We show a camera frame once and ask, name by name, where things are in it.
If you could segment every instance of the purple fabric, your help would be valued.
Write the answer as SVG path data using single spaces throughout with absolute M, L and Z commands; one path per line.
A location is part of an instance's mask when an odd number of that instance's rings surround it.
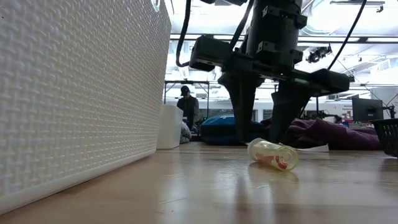
M 261 123 L 267 130 L 271 127 L 271 119 Z M 332 150 L 381 150 L 379 138 L 374 129 L 348 129 L 340 124 L 320 119 L 310 121 L 296 119 L 287 130 L 282 143 L 296 148 L 329 144 Z

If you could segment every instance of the white paper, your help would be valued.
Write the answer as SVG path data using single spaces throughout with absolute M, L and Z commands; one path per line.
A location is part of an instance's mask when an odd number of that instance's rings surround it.
M 296 149 L 298 151 L 303 151 L 303 152 L 329 152 L 329 145 L 324 145 L 324 146 L 318 146 L 318 147 L 312 147 L 309 149 Z

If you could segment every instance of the man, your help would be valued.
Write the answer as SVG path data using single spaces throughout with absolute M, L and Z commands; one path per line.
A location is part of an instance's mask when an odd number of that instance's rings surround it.
M 188 119 L 189 129 L 192 129 L 192 126 L 201 120 L 199 101 L 191 96 L 187 86 L 181 87 L 181 96 L 183 98 L 178 100 L 177 107 L 184 111 L 183 116 Z

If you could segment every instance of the wire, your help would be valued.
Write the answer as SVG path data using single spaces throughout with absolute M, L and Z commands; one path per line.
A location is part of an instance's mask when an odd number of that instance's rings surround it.
M 393 96 L 392 98 L 391 98 L 391 100 L 390 101 L 388 101 L 388 103 L 387 103 L 387 106 L 391 103 L 391 101 L 393 101 L 394 100 L 394 98 L 395 97 L 397 97 L 398 96 L 398 93 L 395 95 L 395 96 Z
M 239 37 L 242 34 L 243 28 L 246 25 L 246 22 L 248 21 L 250 10 L 253 7 L 253 4 L 254 4 L 254 0 L 250 0 L 248 3 L 248 7 L 246 8 L 246 12 L 244 13 L 243 18 L 242 18 L 241 22 L 239 23 L 238 27 L 236 28 L 234 36 L 231 39 L 231 42 L 229 43 L 229 47 L 231 50 L 234 49 L 236 43 L 238 42 Z
M 333 67 L 333 65 L 335 64 L 336 60 L 338 59 L 338 57 L 340 56 L 341 52 L 343 51 L 345 45 L 347 44 L 349 37 L 351 37 L 351 34 L 353 33 L 354 28 L 355 28 L 356 24 L 358 23 L 359 18 L 361 17 L 362 11 L 363 11 L 363 9 L 365 8 L 366 2 L 367 2 L 367 0 L 362 0 L 362 5 L 361 5 L 361 7 L 359 8 L 358 15 L 356 15 L 356 18 L 355 18 L 355 20 L 354 20 L 354 23 L 353 23 L 353 25 L 351 26 L 351 29 L 348 31 L 348 34 L 347 34 L 347 36 L 346 36 L 346 38 L 345 38 L 343 44 L 341 45 L 339 51 L 337 52 L 337 54 L 336 54 L 336 56 L 334 57 L 334 59 L 333 59 L 333 61 L 331 62 L 331 64 L 329 65 L 328 70 L 330 70 L 330 69 Z
M 180 38 L 178 39 L 177 52 L 175 53 L 175 63 L 177 64 L 178 67 L 186 67 L 189 65 L 189 62 L 185 62 L 182 64 L 180 63 L 180 54 L 181 54 L 182 44 L 184 42 L 185 35 L 187 34 L 187 30 L 188 30 L 190 14 L 191 14 L 191 0 L 187 0 L 187 3 L 185 5 L 184 22 L 182 24 Z
M 343 68 L 344 68 L 345 70 L 347 70 L 348 72 L 350 72 L 350 71 L 343 65 L 343 63 L 340 62 L 340 60 L 337 60 L 337 61 L 338 61 L 338 63 L 340 63 L 341 66 L 343 66 Z M 361 83 L 361 82 L 355 77 L 355 75 L 354 75 L 353 73 L 351 73 L 351 75 L 355 78 L 355 80 L 356 80 L 357 82 Z M 368 87 L 366 87 L 366 85 L 363 85 L 363 87 L 365 87 L 365 89 L 366 89 L 367 91 L 369 91 L 369 93 L 372 94 L 372 96 L 374 96 L 376 99 L 380 100 L 380 101 L 384 104 L 384 106 L 386 106 L 386 107 L 388 107 L 388 104 L 391 103 L 391 101 L 394 100 L 394 98 L 395 98 L 396 96 L 398 96 L 398 93 L 397 93 L 394 97 L 392 97 L 392 99 L 391 99 L 387 104 L 385 104 L 385 102 L 383 102 L 383 101 L 382 101 L 380 98 L 378 98 L 374 93 L 372 93 L 372 91 L 371 91 Z
M 340 65 L 343 66 L 343 68 L 344 68 L 346 71 L 350 72 L 350 75 L 352 75 L 352 76 L 355 78 L 355 80 L 356 80 L 357 82 L 359 82 L 359 84 L 360 84 L 361 86 L 365 87 L 365 89 L 366 89 L 367 91 L 369 91 L 370 94 L 372 94 L 376 99 L 380 100 L 380 98 L 378 98 L 374 93 L 372 93 L 371 90 L 370 90 L 368 87 L 366 87 L 366 85 L 363 85 L 363 84 L 361 83 L 361 81 L 358 80 L 358 78 L 356 78 L 355 75 L 354 75 L 350 70 L 348 70 L 347 67 L 345 67 L 344 64 L 343 64 L 340 60 L 337 59 L 337 62 L 340 63 Z
M 303 115 L 304 114 L 304 111 L 305 111 L 305 107 L 307 106 L 307 104 L 308 104 L 308 102 L 303 106 L 303 108 L 301 109 L 301 111 L 300 111 L 300 114 L 298 114 L 298 118 L 301 118 L 301 115 Z

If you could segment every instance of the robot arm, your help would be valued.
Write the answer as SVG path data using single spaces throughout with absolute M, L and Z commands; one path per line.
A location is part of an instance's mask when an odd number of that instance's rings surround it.
M 242 5 L 247 0 L 225 1 Z M 276 143 L 300 116 L 310 97 L 349 89 L 349 78 L 344 74 L 327 69 L 314 73 L 294 69 L 303 56 L 296 50 L 299 29 L 307 24 L 307 18 L 301 15 L 301 5 L 302 0 L 249 0 L 248 11 L 252 6 L 253 17 L 240 48 L 233 49 L 237 38 L 229 44 L 203 35 L 195 42 L 189 66 L 208 72 L 215 66 L 222 68 L 218 83 L 229 92 L 237 134 L 242 142 L 248 141 L 256 88 L 265 78 L 279 81 L 278 91 L 272 94 L 274 109 L 268 139 Z M 241 35 L 240 25 L 234 37 Z

